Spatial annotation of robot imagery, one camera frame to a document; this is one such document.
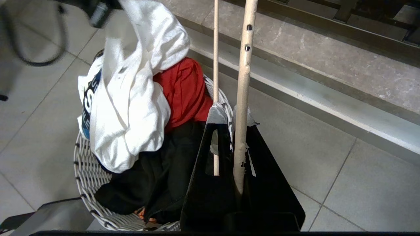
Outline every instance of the grout line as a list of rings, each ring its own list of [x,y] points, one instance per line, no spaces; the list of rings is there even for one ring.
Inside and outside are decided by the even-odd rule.
[[[75,55],[76,57],[78,57],[79,55],[80,55],[80,53],[82,53],[83,52],[83,49],[85,49],[86,48],[86,46],[90,43],[90,41],[93,39],[93,37],[96,35],[96,33],[98,32],[98,30],[99,29],[96,29],[96,31],[95,31],[95,33],[93,33],[92,34],[92,36],[90,37],[90,39],[87,41],[87,43],[83,46],[83,48],[80,50],[80,52],[77,54],[77,55]]]
[[[33,33],[35,33],[36,35],[40,36],[41,38],[47,40],[48,42],[51,42],[52,44],[54,44],[55,46],[57,46],[58,48],[61,48],[62,45],[58,45],[56,44],[54,41],[52,41],[51,39],[47,38],[46,36],[44,36],[43,34],[39,33],[37,30],[35,30],[34,28],[32,28],[30,25],[27,25],[25,22],[17,20],[17,23],[21,24],[23,27],[27,28],[28,30],[32,31]],[[73,53],[67,51],[67,48],[64,49],[66,51],[66,53],[76,57]]]
[[[28,116],[28,118],[26,119],[26,121],[21,125],[21,127],[16,131],[16,133],[12,136],[12,138],[10,138],[10,140],[7,142],[7,144],[4,146],[4,148],[0,151],[0,155],[3,153],[3,151],[7,148],[7,146],[10,144],[10,142],[15,138],[15,136],[19,133],[19,131],[22,129],[22,127],[26,124],[26,122],[30,119],[30,117],[32,116],[32,114],[34,114],[34,112],[37,110],[37,108],[39,107],[39,105],[45,100],[45,98],[50,94],[51,90],[56,86],[56,84],[60,81],[60,79],[63,77],[63,75],[68,71],[68,69],[70,68],[70,66],[73,64],[73,62],[76,60],[76,58],[73,58],[73,60],[71,61],[71,63],[69,64],[69,66],[67,67],[67,69],[63,72],[63,74],[61,74],[61,76],[58,78],[58,80],[54,83],[54,85],[51,87],[50,90],[48,90],[48,92],[46,93],[46,95],[44,96],[44,98],[38,103],[37,107],[35,107],[35,109],[31,112],[31,114]]]
[[[354,139],[353,144],[352,144],[352,147],[350,148],[349,152],[347,153],[347,156],[346,156],[346,158],[344,159],[343,164],[341,165],[340,170],[339,170],[339,172],[337,173],[337,176],[336,176],[336,178],[334,179],[334,182],[333,182],[333,184],[331,185],[330,190],[328,190],[328,193],[327,193],[327,195],[325,196],[325,199],[324,199],[324,201],[322,202],[321,207],[319,208],[318,212],[316,213],[316,216],[315,216],[315,218],[314,218],[314,221],[312,222],[312,224],[311,224],[311,226],[309,227],[308,231],[312,228],[312,226],[314,225],[314,223],[315,223],[315,221],[316,221],[316,218],[318,218],[319,212],[321,211],[322,207],[324,207],[324,203],[325,203],[325,201],[327,200],[327,197],[328,197],[328,195],[330,194],[331,190],[333,189],[333,186],[334,186],[334,184],[336,183],[337,178],[338,178],[338,176],[340,175],[340,172],[341,172],[341,170],[343,169],[344,164],[345,164],[345,163],[346,163],[346,161],[347,161],[347,158],[349,158],[350,153],[352,152],[353,147],[354,147],[354,145],[356,144],[356,141],[357,141],[357,138],[355,138],[355,139]]]
[[[321,205],[321,207],[319,208],[318,212],[316,213],[315,218],[314,218],[314,220],[312,221],[311,226],[309,226],[308,232],[312,229],[312,226],[314,225],[314,223],[315,223],[315,221],[316,221],[316,218],[318,218],[318,215],[319,215],[319,212],[321,211],[321,209],[322,209],[322,205]]]
[[[306,194],[306,193],[304,193],[304,192],[300,191],[300,190],[299,190],[299,189],[297,189],[296,187],[294,187],[294,186],[292,186],[292,185],[291,185],[290,187],[292,187],[292,188],[293,188],[293,189],[295,189],[296,191],[300,192],[301,194],[303,194],[303,195],[305,195],[305,196],[309,197],[311,200],[315,201],[315,202],[316,202],[316,203],[318,203],[319,205],[322,205],[322,203],[320,203],[320,202],[318,202],[317,200],[313,199],[311,196],[309,196],[308,194]]]
[[[361,230],[363,230],[363,231],[367,231],[367,230],[365,230],[364,228],[362,228],[362,227],[360,227],[360,226],[356,225],[355,223],[351,222],[349,219],[345,218],[344,216],[342,216],[342,215],[338,214],[337,212],[335,212],[335,211],[331,210],[330,208],[328,208],[328,207],[326,207],[326,206],[324,206],[324,205],[323,205],[323,207],[324,207],[324,208],[326,208],[326,209],[328,209],[328,210],[330,210],[332,213],[334,213],[334,214],[338,215],[339,217],[341,217],[341,218],[345,219],[346,221],[348,221],[348,222],[349,222],[349,223],[351,223],[352,225],[354,225],[354,226],[356,226],[356,227],[360,228]]]
[[[10,140],[7,142],[7,144],[4,146],[4,148],[0,151],[0,155],[4,152],[4,150],[6,150],[6,148],[9,146],[9,144],[13,141],[13,139],[16,137],[16,135],[20,132],[20,130],[23,128],[23,126],[28,122],[28,120],[32,117],[32,115],[34,114],[34,112],[38,109],[39,105],[41,105],[41,103],[45,100],[45,98],[50,94],[51,90],[57,85],[57,83],[61,80],[61,78],[64,76],[64,74],[68,71],[68,69],[71,67],[71,65],[74,63],[74,61],[76,60],[76,58],[74,58],[71,63],[69,64],[69,66],[67,67],[67,69],[63,72],[63,74],[58,78],[58,80],[54,83],[54,85],[51,87],[51,89],[46,93],[46,95],[44,96],[44,98],[38,103],[37,107],[32,111],[32,113],[28,116],[28,118],[26,119],[26,121],[21,125],[21,127],[15,132],[15,134],[13,135],[12,138],[10,138]],[[9,179],[7,179],[6,175],[3,174],[0,171],[0,174],[7,180],[7,182],[10,183],[10,185],[19,193],[19,195],[22,196],[22,198],[29,204],[29,206],[33,209],[34,207],[28,202],[28,200],[22,195],[22,193],[20,193],[20,191],[9,181]]]
[[[22,199],[28,204],[28,206],[33,210],[36,211],[35,208],[28,202],[28,200],[26,200],[26,198],[23,197],[23,195],[17,190],[17,188],[12,184],[12,182],[10,182],[7,178],[6,175],[3,174],[2,172],[0,172],[0,175],[3,176],[3,178],[10,184],[10,186],[12,186],[13,189],[15,189],[15,191],[22,197]]]
[[[327,195],[325,196],[325,199],[324,199],[324,201],[322,202],[322,205],[324,205],[325,201],[327,200],[328,195],[330,194],[331,190],[333,189],[334,184],[336,183],[337,178],[339,177],[339,175],[340,175],[340,173],[341,173],[341,170],[342,170],[342,169],[343,169],[343,167],[344,167],[344,164],[346,164],[347,158],[349,158],[350,153],[352,152],[353,147],[354,147],[354,146],[355,146],[355,144],[356,144],[356,141],[357,141],[357,138],[355,138],[355,139],[354,139],[353,144],[352,144],[352,147],[350,148],[349,153],[347,153],[347,156],[346,156],[346,158],[344,159],[344,162],[343,162],[343,164],[341,165],[340,170],[339,170],[339,172],[337,173],[337,176],[336,176],[336,178],[334,179],[334,182],[333,182],[333,184],[332,184],[332,185],[331,185],[331,187],[330,187],[330,190],[328,190],[328,193],[327,193]]]
[[[81,59],[81,58],[79,58],[79,57],[76,57],[77,59],[79,59],[79,60],[81,60],[82,62],[84,62],[85,64],[87,64],[88,66],[89,66],[89,68],[92,66],[92,64],[90,64],[89,62],[87,62],[87,61],[85,61],[85,60],[83,60],[83,59]]]
[[[206,17],[203,18],[203,20],[200,22],[200,26],[203,26],[204,21],[207,19],[207,17],[210,15],[210,13],[214,10],[214,5],[213,8],[210,9],[209,13],[206,15]]]

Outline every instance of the tile floor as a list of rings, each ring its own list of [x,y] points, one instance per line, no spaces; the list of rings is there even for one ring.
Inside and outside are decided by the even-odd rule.
[[[57,50],[47,0],[8,3],[27,55]],[[0,51],[0,222],[46,202],[78,196],[73,147],[81,112],[77,76],[103,47],[104,32],[68,8],[68,53],[33,68]],[[0,32],[4,42],[4,32]],[[203,67],[211,75],[211,69]],[[236,80],[220,75],[236,103]],[[250,89],[259,129],[307,214],[304,231],[420,231],[420,168]]]

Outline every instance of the clothing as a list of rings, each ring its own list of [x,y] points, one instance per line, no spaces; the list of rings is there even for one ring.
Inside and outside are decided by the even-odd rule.
[[[184,58],[168,70],[156,74],[153,80],[162,86],[172,111],[166,132],[191,119],[207,120],[213,101],[206,93],[203,71],[197,61]]]
[[[82,115],[77,118],[80,133],[85,139],[90,139],[90,113],[95,91],[102,76],[103,57],[98,57],[89,69],[87,76],[79,76],[78,89],[83,105]]]
[[[92,152],[115,173],[130,169],[140,152],[162,146],[171,109],[153,75],[177,64],[189,50],[185,29],[162,3],[119,3],[124,11],[115,12],[107,25],[102,79],[90,116]],[[124,24],[127,16],[130,24]],[[126,57],[128,35],[137,45]]]
[[[141,152],[129,170],[113,175],[95,199],[118,214],[144,207],[144,219],[158,223],[179,220],[194,168],[204,123],[189,121],[165,135],[161,149]]]
[[[134,214],[136,214],[140,219],[144,220],[144,208],[135,211]],[[148,221],[151,223],[157,223],[155,218],[150,218]]]

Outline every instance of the red clothing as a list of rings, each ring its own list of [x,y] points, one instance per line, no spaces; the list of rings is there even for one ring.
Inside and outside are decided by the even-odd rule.
[[[156,74],[153,80],[163,87],[172,111],[165,132],[191,119],[207,120],[213,101],[206,94],[203,71],[197,61],[184,58],[168,70]]]

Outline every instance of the white wicker laundry basket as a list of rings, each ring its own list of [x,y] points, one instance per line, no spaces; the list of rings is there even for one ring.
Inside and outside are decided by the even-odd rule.
[[[204,75],[205,84],[210,96],[213,98],[213,81]],[[233,111],[225,94],[219,89],[219,102],[225,103],[225,111],[229,121],[231,132],[231,118]],[[120,215],[101,206],[95,199],[95,192],[111,180],[111,175],[106,173],[99,165],[96,157],[90,149],[89,140],[78,134],[74,148],[74,174],[76,176],[77,188],[81,198],[90,213],[99,223],[108,230],[113,231],[142,231],[145,227],[156,227],[158,225],[149,223],[147,226],[137,215]]]

